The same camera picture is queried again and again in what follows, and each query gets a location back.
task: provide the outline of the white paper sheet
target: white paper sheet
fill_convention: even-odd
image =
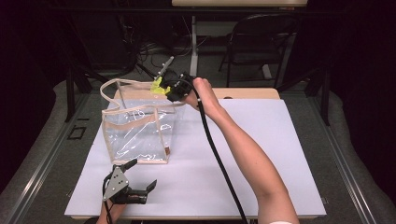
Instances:
[[[287,186],[299,217],[326,215],[288,109],[282,100],[220,100],[234,120],[263,148]],[[130,204],[123,217],[144,219],[239,218],[239,212],[207,142],[200,115],[185,105],[172,139],[168,164],[137,164],[125,172],[132,189],[157,179],[147,204]],[[247,217],[257,216],[255,196],[217,128],[208,125]],[[103,179],[112,165],[102,130],[93,142],[81,177],[65,210],[70,217],[98,216]]]

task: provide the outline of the chair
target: chair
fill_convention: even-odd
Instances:
[[[228,35],[227,51],[219,71],[227,58],[227,87],[230,86],[231,64],[278,64],[274,87],[277,85],[287,40],[296,31],[299,21],[288,14],[251,15],[239,21]]]

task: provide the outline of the wooden edge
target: wooden edge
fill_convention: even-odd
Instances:
[[[279,93],[273,88],[213,88],[219,99],[280,99]],[[165,95],[153,94],[150,91],[124,91],[124,99],[166,99]],[[114,99],[120,99],[117,91]]]
[[[322,216],[298,216],[300,220],[314,219]],[[90,216],[71,216],[76,220],[84,220],[91,218]],[[241,217],[120,217],[119,220],[240,220]],[[257,219],[257,217],[247,216],[247,219]]]
[[[278,0],[172,0],[173,7],[306,7],[306,0],[278,1]]]

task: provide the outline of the chair back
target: chair back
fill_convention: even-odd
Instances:
[[[236,35],[291,35],[299,20],[289,14],[256,14],[239,21],[233,28],[231,41]]]

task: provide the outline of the table leg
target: table leg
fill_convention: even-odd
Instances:
[[[191,67],[190,67],[190,75],[192,77],[197,76],[197,70],[198,70],[198,53],[197,53],[197,31],[196,31],[196,21],[195,21],[195,16],[192,16],[192,22],[191,22],[191,29],[192,29],[192,41],[191,41],[191,47],[192,47],[192,55],[191,55]]]

